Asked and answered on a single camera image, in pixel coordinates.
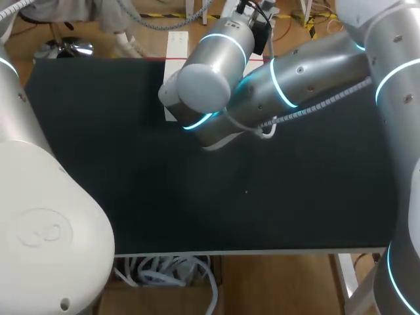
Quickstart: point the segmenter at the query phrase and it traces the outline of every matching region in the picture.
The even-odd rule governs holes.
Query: black tablecloth
[[[26,87],[117,254],[386,246],[396,190],[373,90],[206,152],[165,122],[164,62],[37,61]]]

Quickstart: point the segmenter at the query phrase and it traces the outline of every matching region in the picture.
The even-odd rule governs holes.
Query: white pipe
[[[8,16],[22,10],[24,7],[30,5],[33,2],[35,2],[35,0],[20,0],[16,2],[15,4],[0,11],[0,22],[3,21]]]

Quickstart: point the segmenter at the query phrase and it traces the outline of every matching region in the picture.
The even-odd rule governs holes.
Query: coiled cable
[[[0,22],[3,21],[8,16],[22,10],[24,7],[27,7],[31,3],[35,2],[35,0],[20,0],[13,5],[8,6],[4,10],[0,11]]]
[[[197,11],[195,14],[193,14],[191,17],[187,18],[185,21],[182,21],[178,24],[175,25],[170,25],[170,26],[159,26],[159,25],[153,25],[151,23],[148,23],[146,21],[144,21],[142,19],[142,17],[139,15],[139,13],[137,12],[137,10],[134,8],[133,4],[130,1],[131,4],[131,8],[127,8],[124,3],[122,2],[122,0],[116,0],[119,4],[119,6],[121,7],[121,9],[127,13],[135,22],[142,24],[143,26],[150,28],[152,30],[157,30],[157,31],[170,31],[170,30],[175,30],[177,28],[181,28],[195,20],[197,20],[204,11],[206,11],[210,5],[213,3],[213,0],[209,0],[207,2],[207,4],[202,7],[199,11]]]

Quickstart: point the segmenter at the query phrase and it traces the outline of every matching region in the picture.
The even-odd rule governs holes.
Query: white cable
[[[369,84],[372,83],[372,78],[367,77],[365,80],[363,80],[362,82],[360,82],[359,84],[356,84],[354,86],[352,86],[351,88],[344,90],[343,92],[336,94],[330,98],[328,98],[327,100],[324,100],[320,103],[318,103],[317,105],[313,105],[309,108],[306,108],[304,110],[300,110],[298,112],[286,115],[286,116],[282,116],[276,119],[272,119],[270,121],[267,121],[265,123],[262,123],[261,125],[259,125],[259,128],[261,130],[261,128],[263,127],[268,127],[268,126],[273,126],[275,124],[278,123],[284,123],[285,121],[289,121],[289,120],[293,120],[296,119],[298,117],[302,117],[314,112],[317,112],[318,110],[321,110],[322,108],[325,108],[326,106],[329,106],[331,104],[336,103],[337,101],[341,100],[342,98],[351,95],[357,91],[359,91],[360,89],[363,89],[364,87],[367,87]]]
[[[35,2],[35,0],[20,0],[15,4],[10,5],[9,7],[0,11],[0,22],[3,21],[6,17],[22,10],[24,7],[30,5],[33,2]]]
[[[216,305],[217,305],[217,298],[219,297],[219,291],[217,289],[215,276],[213,275],[209,266],[206,265],[201,260],[199,260],[197,257],[189,257],[188,260],[193,261],[196,264],[200,265],[202,268],[204,268],[204,270],[209,275],[211,290],[213,291],[213,297],[211,298],[209,308],[207,309],[207,312],[205,313],[205,315],[212,315],[212,313],[214,312],[214,310],[216,308]]]
[[[140,264],[137,266],[137,276],[140,280],[140,283],[134,281],[132,274],[136,269],[137,258],[133,257],[130,262],[130,257],[124,259],[124,272],[120,272],[117,268],[114,268],[115,274],[126,282],[131,287],[161,287],[161,286],[179,286],[185,287],[190,285],[191,279],[194,277],[194,274],[198,270],[198,266],[204,269],[204,276],[209,276],[209,281],[211,285],[211,290],[213,296],[207,312],[205,315],[212,315],[214,312],[217,299],[218,299],[218,289],[216,284],[215,276],[213,275],[210,268],[210,256],[207,256],[207,264],[197,257],[193,256],[166,256],[166,257],[145,257]],[[187,266],[189,270],[183,275],[178,275],[179,278],[176,278],[174,273],[177,270],[179,273],[179,267]]]
[[[171,25],[171,26],[159,26],[159,25],[153,25],[151,23],[146,22],[145,20],[142,19],[142,17],[139,15],[139,13],[137,12],[137,10],[135,9],[135,7],[133,6],[133,4],[130,2],[130,9],[127,8],[122,0],[116,0],[119,4],[119,6],[121,7],[121,9],[127,13],[135,22],[142,24],[143,26],[146,26],[147,28],[151,28],[152,30],[157,30],[157,31],[170,31],[170,30],[174,30],[177,28],[181,28],[195,20],[197,20],[209,7],[210,5],[213,3],[213,0],[208,0],[207,4],[205,6],[203,6],[199,11],[197,11],[196,13],[194,13],[191,17],[187,18],[185,21],[175,24],[175,25]]]
[[[331,26],[331,23],[332,22],[339,22],[339,23],[341,23],[341,21],[340,20],[338,20],[338,19],[336,19],[336,18],[334,18],[334,19],[332,19],[331,21],[329,21],[328,22],[328,25],[327,25],[327,32],[328,32],[328,34],[332,34],[333,32],[329,29],[329,27]],[[340,30],[338,31],[338,32],[341,32],[342,30],[344,29],[344,25],[343,25],[343,23],[341,23],[341,28],[340,28]]]
[[[271,126],[271,131],[269,133],[261,133],[261,134],[259,134],[259,136],[262,139],[271,139],[274,136],[274,134],[276,133],[276,127],[277,127],[276,124],[272,125]]]

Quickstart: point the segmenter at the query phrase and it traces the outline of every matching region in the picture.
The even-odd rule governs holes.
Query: robotic arm
[[[243,78],[251,53],[261,53],[270,34],[262,12],[268,16],[272,4],[250,12],[241,2],[221,18],[159,98],[204,148],[216,150],[240,133],[261,135],[283,117],[317,110],[333,100],[315,108],[305,102],[371,75],[400,184],[398,227],[374,295],[382,315],[418,315],[420,0],[337,0],[348,32],[298,47]],[[0,279],[7,288],[0,313],[77,314],[112,269],[110,223],[54,158],[2,45],[0,87]]]
[[[110,222],[54,158],[0,44],[0,313],[78,314],[114,262]]]
[[[261,127],[320,109],[364,84],[314,108],[305,108],[305,101],[371,75],[400,191],[397,229],[377,268],[374,296],[383,315],[419,315],[420,1],[336,4],[347,32],[298,47],[243,79],[253,37],[259,36],[253,31],[259,13],[244,16],[237,10],[220,19],[162,86],[159,98],[205,149],[216,150],[242,132],[258,133]]]

